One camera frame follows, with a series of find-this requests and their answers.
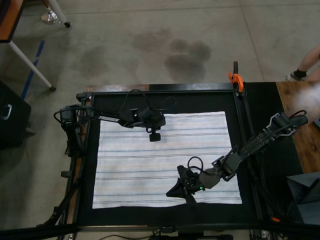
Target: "white striped towel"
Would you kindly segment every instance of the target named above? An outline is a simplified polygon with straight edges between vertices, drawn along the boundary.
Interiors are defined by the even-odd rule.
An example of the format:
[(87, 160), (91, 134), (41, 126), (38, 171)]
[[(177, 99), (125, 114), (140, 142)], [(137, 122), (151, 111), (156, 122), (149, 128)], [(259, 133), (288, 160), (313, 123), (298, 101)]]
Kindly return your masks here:
[[(165, 119), (157, 142), (150, 142), (143, 128), (101, 121), (93, 209), (184, 204), (182, 198), (166, 196), (177, 182), (177, 166), (186, 167), (190, 157), (198, 156), (208, 169), (231, 149), (224, 112), (166, 114)], [(191, 163), (200, 166), (196, 159)], [(194, 197), (198, 203), (242, 204), (237, 177)]]

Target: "white table leg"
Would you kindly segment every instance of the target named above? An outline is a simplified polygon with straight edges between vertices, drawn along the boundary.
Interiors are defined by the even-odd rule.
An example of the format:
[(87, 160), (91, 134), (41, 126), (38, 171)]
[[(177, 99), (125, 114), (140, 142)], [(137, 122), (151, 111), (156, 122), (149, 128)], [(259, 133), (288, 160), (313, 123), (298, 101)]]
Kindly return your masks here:
[(51, 7), (53, 8), (53, 11), (55, 12), (55, 14), (58, 16), (60, 22), (62, 22), (67, 28), (70, 27), (70, 22), (67, 21), (64, 13), (62, 12), (59, 4), (57, 3), (56, 0), (48, 0), (48, 2), (50, 3)]
[(42, 73), (33, 65), (33, 63), (24, 55), (24, 53), (14, 44), (13, 41), (9, 42), (9, 46), (12, 50), (31, 68), (31, 70), (38, 75), (38, 77), (50, 88), (51, 91), (55, 91), (56, 88), (42, 75)]

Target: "black robotic arm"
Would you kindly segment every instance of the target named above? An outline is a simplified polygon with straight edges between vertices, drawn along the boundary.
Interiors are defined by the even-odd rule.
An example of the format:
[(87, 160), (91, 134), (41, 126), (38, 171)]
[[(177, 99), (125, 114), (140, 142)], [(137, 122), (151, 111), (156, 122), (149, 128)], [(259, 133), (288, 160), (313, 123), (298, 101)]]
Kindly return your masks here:
[[(146, 99), (148, 107), (143, 111), (139, 109), (123, 110), (127, 102), (128, 95), (132, 92), (140, 92)], [(81, 126), (92, 120), (101, 120), (118, 123), (125, 128), (145, 128), (149, 133), (150, 142), (161, 140), (160, 130), (166, 125), (166, 119), (159, 108), (150, 105), (143, 92), (133, 89), (128, 93), (125, 102), (119, 111), (110, 109), (94, 108), (92, 106), (70, 105), (57, 111), (53, 116), (61, 124), (67, 135), (67, 149), (65, 151), (69, 157), (81, 157), (84, 155), (84, 146), (81, 137)]]
[[(179, 178), (176, 185), (166, 193), (167, 197), (184, 198), (187, 204), (195, 204), (193, 195), (196, 192), (213, 188), (221, 178), (229, 181), (235, 176), (239, 164), (243, 160), (260, 152), (263, 147), (277, 138), (291, 136), (296, 132), (297, 127), (307, 124), (306, 114), (305, 110), (296, 112), (291, 117), (287, 117), (285, 113), (277, 113), (270, 118), (269, 125), (258, 136), (250, 139), (243, 147), (233, 147), (226, 156), (215, 160), (212, 163), (212, 168), (203, 170), (202, 160), (198, 157), (192, 157), (191, 159), (198, 158), (201, 161), (201, 168), (189, 166), (191, 159), (187, 168), (182, 165), (178, 166)], [(191, 169), (198, 169), (200, 173), (193, 172)]]

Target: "black box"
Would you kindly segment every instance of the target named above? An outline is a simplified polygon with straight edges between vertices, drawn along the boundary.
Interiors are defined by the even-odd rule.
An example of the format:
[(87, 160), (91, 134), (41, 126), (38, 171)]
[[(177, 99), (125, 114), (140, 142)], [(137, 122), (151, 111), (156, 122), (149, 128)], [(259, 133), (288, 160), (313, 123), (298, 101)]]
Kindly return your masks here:
[(31, 106), (0, 81), (0, 149), (23, 142)]

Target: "orange clamp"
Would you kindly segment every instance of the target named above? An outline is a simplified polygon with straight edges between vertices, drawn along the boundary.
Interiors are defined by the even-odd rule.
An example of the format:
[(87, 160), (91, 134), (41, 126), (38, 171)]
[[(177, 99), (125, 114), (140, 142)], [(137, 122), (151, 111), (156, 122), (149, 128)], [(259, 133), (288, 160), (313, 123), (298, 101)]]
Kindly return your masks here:
[(230, 82), (233, 84), (238, 84), (238, 91), (239, 93), (242, 93), (244, 90), (244, 81), (242, 80), (242, 77), (238, 74), (239, 72), (239, 67), (238, 67), (238, 62), (234, 61), (233, 62), (233, 74), (231, 72), (228, 73)]
[(244, 90), (244, 81), (242, 80), (242, 77), (237, 73), (232, 75), (231, 72), (228, 73), (228, 76), (231, 83), (238, 84), (239, 93), (242, 93)]

